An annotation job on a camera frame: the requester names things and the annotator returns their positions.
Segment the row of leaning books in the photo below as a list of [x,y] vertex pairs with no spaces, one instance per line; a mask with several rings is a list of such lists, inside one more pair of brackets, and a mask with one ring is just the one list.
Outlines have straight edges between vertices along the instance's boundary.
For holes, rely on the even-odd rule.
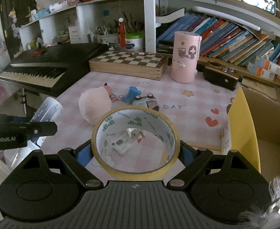
[[200,56],[218,58],[240,67],[247,67],[258,56],[280,66],[279,41],[261,39],[258,34],[232,21],[185,13],[165,28],[157,37],[158,51],[161,53],[172,54],[175,32],[186,31],[202,37]]

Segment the pink checkered tablecloth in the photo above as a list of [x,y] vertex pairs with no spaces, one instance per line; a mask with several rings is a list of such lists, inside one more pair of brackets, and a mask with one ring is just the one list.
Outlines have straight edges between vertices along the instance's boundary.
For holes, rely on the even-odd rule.
[[[164,74],[161,80],[154,81],[91,72],[58,97],[63,112],[56,121],[56,135],[45,139],[42,145],[45,154],[55,154],[66,147],[77,148],[94,137],[94,127],[82,117],[78,101],[88,89],[105,84],[112,89],[112,108],[116,113],[105,118],[101,125],[102,147],[107,150],[102,157],[116,170],[141,173],[156,170],[170,161],[175,136],[161,116],[171,121],[180,139],[189,145],[220,152],[221,126],[236,91],[212,85],[201,73],[192,83],[181,84],[173,81],[169,73]],[[131,86],[143,95],[153,94],[160,107],[159,113],[136,110],[123,103],[121,98]],[[142,128],[144,138],[121,155],[112,148],[112,143],[128,127]]]

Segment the white charger plug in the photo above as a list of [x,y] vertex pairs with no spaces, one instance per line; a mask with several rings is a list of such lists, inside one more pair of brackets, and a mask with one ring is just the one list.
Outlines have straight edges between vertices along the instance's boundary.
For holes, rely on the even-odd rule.
[[134,148],[138,143],[144,139],[144,131],[136,128],[128,128],[120,137],[112,142],[112,148],[118,154],[123,156],[129,150]]

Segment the dark brown wooden box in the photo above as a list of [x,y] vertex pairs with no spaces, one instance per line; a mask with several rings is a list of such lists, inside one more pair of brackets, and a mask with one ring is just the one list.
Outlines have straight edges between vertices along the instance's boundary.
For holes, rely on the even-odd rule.
[[220,63],[208,61],[203,70],[203,76],[211,84],[234,91],[240,75],[234,67],[227,67]]

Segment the pink cylinder container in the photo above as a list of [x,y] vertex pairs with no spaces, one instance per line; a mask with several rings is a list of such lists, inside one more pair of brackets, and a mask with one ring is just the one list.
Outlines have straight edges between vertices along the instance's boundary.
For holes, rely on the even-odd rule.
[[188,31],[176,31],[171,78],[178,83],[191,83],[197,74],[202,37]]

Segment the orange red bottle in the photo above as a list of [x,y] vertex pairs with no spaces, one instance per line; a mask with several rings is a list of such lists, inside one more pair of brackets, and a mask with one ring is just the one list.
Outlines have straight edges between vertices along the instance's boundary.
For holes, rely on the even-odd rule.
[[124,19],[121,17],[118,20],[119,22],[119,36],[120,36],[120,46],[122,48],[125,47],[125,25],[124,25]]

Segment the white bookshelf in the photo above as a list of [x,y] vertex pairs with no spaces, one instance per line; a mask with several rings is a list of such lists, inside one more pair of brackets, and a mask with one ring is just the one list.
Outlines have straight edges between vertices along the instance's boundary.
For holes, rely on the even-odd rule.
[[156,50],[157,14],[178,8],[217,15],[244,25],[254,31],[267,32],[280,38],[280,18],[252,5],[237,0],[92,0],[75,4],[34,20],[19,29],[24,49],[37,36],[51,44],[59,33],[70,25],[78,27],[79,41],[88,42],[87,35],[103,24],[113,24],[119,17],[144,22],[145,49]]

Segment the pink plush toy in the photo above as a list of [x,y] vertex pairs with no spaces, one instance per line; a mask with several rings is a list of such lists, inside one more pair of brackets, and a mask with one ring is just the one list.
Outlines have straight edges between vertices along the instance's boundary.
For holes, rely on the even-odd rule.
[[83,119],[89,124],[95,125],[104,114],[108,113],[112,108],[111,93],[112,89],[107,83],[83,92],[78,101]]

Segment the orange white medicine box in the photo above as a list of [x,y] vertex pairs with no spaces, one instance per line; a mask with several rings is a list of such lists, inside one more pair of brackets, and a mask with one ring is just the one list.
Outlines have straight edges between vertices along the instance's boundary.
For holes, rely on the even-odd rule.
[[247,70],[255,76],[273,81],[276,75],[280,75],[280,66],[266,58],[256,56],[255,61],[249,62]]

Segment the yellow cardboard box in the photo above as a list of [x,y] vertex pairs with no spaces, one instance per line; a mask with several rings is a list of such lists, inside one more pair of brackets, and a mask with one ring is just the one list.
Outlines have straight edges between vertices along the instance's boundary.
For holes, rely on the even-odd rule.
[[238,88],[221,127],[221,153],[239,151],[268,181],[280,176],[280,103]]

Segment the white green lid jar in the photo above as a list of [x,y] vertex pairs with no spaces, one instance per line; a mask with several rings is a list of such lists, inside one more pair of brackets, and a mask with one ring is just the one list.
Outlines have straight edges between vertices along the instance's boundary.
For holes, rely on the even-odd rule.
[[143,51],[144,34],[142,31],[125,34],[125,49],[130,52]]

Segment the yellow tape roll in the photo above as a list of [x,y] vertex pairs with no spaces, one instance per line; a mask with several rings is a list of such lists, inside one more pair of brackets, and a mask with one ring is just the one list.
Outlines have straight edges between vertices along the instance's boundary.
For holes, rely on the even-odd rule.
[[97,163],[117,180],[162,180],[178,158],[180,138],[164,114],[123,106],[97,122],[91,147]]

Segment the phone on shelf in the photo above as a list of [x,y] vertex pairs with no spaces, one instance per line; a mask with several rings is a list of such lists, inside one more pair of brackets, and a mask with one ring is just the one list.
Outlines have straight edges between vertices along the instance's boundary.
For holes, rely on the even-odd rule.
[[242,0],[243,2],[276,15],[276,2],[274,0]]

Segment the black electronic keyboard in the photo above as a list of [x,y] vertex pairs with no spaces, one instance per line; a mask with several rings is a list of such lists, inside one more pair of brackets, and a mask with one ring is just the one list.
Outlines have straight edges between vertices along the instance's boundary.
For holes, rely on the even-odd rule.
[[89,60],[108,51],[106,44],[60,44],[22,52],[1,71],[0,80],[58,97],[90,72]]

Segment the wooden chess board box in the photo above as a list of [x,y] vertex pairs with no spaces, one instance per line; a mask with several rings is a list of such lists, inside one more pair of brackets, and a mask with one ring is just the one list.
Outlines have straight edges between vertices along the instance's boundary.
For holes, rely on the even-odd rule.
[[89,60],[91,71],[160,80],[168,58],[146,52],[107,51]]

